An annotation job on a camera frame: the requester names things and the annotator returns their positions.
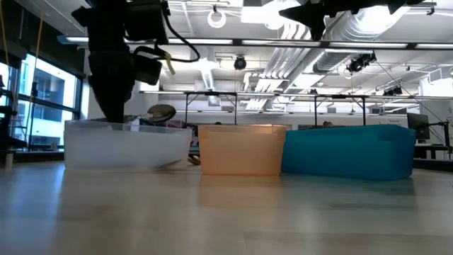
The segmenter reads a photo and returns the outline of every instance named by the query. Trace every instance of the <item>wooden floor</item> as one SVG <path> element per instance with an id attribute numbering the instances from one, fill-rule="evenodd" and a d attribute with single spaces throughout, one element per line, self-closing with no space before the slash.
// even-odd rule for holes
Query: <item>wooden floor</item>
<path id="1" fill-rule="evenodd" d="M 23 165 L 0 174 L 0 254 L 451 255 L 452 186 Z"/>

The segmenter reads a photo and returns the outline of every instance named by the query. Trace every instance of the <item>orange plastic bin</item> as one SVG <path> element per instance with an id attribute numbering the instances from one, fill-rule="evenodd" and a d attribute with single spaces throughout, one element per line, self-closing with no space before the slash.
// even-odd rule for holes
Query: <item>orange plastic bin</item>
<path id="1" fill-rule="evenodd" d="M 201 125 L 198 134 L 203 174 L 280 174 L 285 127 Z"/>

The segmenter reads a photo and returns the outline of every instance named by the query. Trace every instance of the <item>white plastic bin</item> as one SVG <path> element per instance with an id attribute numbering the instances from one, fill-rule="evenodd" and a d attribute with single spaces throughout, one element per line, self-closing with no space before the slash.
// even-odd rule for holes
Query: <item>white plastic bin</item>
<path id="1" fill-rule="evenodd" d="M 187 161 L 190 130 L 67 121 L 64 163 L 67 169 L 150 169 Z"/>

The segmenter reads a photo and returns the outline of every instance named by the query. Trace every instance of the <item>blue inflatable pouf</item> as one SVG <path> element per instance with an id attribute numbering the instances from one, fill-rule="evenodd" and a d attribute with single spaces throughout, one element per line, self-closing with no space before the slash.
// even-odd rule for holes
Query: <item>blue inflatable pouf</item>
<path id="1" fill-rule="evenodd" d="M 412 174 L 415 130 L 397 125 L 288 131 L 282 172 L 392 181 Z"/>

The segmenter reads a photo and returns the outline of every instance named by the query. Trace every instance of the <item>computer monitor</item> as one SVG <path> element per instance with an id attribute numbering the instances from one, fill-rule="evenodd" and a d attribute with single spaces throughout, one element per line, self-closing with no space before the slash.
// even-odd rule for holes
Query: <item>computer monitor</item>
<path id="1" fill-rule="evenodd" d="M 430 124 L 427 115 L 408 113 L 408 127 L 417 131 L 418 140 L 429 140 Z"/>

